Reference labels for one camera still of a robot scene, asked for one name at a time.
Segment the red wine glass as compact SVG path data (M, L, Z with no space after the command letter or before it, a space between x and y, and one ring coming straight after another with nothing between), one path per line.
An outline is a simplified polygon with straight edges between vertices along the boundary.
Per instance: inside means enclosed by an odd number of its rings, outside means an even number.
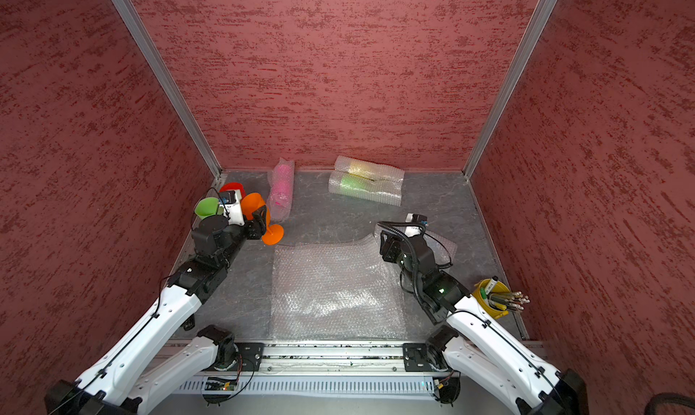
M244 198L246 196L246 192L244 190L244 186L241 183L226 183L220 190L219 192L232 192L233 190L236 190L237 192L240 192L241 196Z

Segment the orange glass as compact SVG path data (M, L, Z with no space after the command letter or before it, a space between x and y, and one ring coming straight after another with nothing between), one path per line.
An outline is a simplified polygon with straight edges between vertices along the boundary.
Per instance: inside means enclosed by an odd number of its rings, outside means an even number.
M268 246L277 245L282 241L284 229L279 224L271 223L271 213L260 193L245 196L241 201L241 209L247 239L261 240Z

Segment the pink glass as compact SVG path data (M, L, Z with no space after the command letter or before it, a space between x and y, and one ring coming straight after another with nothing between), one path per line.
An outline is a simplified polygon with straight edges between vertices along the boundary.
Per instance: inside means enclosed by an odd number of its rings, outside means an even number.
M285 221L291 213L294 191L295 162L280 159L269 172L270 192L266 200L274 221Z

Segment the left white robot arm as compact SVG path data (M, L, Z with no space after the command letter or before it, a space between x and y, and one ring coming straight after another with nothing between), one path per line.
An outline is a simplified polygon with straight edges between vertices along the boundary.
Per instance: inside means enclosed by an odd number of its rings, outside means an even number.
M207 326L176 355L153 370L150 362L170 337L224 282L244 243L269 228L265 205L244 204L241 224L226 215L203 219L193 230L195 253L162 281L148 312L117 344L73 382L59 381L45 395L50 414L148 414L196 373L242 373L247 364L231 332Z

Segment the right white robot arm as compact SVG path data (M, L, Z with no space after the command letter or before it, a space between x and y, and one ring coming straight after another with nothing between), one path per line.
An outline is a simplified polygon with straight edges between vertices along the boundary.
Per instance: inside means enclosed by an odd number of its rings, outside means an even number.
M412 295L437 327L427 362L468 377L514 414L587 414L585 381L536 355L488 314L463 284L436 262L425 233L381 225L380 254L400 267Z

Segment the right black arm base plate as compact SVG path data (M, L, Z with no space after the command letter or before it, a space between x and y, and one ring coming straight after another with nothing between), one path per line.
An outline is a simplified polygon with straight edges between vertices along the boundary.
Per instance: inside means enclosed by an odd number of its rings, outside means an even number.
M406 343L402 346L405 371L408 373L448 373L451 368L443 352L433 344Z

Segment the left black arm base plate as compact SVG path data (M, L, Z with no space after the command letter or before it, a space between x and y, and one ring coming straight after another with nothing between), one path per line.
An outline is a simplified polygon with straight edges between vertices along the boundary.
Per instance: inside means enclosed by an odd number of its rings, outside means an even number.
M258 372L264 357L263 343L222 343L212 368L219 372Z

